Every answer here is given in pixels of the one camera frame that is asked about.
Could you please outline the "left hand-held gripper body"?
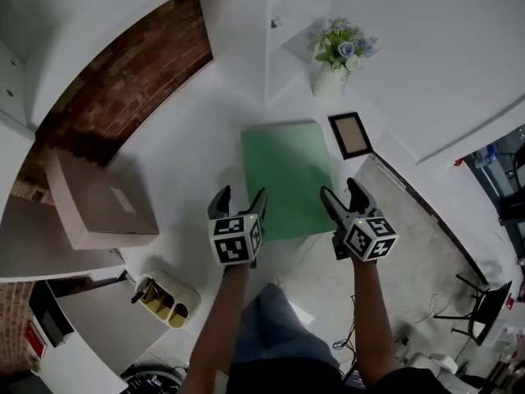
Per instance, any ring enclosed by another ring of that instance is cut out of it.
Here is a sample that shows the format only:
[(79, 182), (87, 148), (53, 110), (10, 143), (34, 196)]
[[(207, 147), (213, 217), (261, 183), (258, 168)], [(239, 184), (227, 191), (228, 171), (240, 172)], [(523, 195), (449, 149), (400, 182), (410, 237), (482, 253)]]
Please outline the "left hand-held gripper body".
[(220, 266), (253, 263), (263, 243), (261, 220), (256, 213), (210, 219), (208, 235)]

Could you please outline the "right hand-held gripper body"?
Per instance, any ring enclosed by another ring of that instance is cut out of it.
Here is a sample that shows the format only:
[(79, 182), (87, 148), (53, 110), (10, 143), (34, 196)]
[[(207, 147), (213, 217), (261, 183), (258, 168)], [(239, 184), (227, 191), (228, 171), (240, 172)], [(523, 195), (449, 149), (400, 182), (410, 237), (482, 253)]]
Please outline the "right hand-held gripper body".
[(388, 217), (347, 217), (336, 228), (332, 244), (337, 260), (354, 256), (369, 262), (386, 257), (398, 239)]

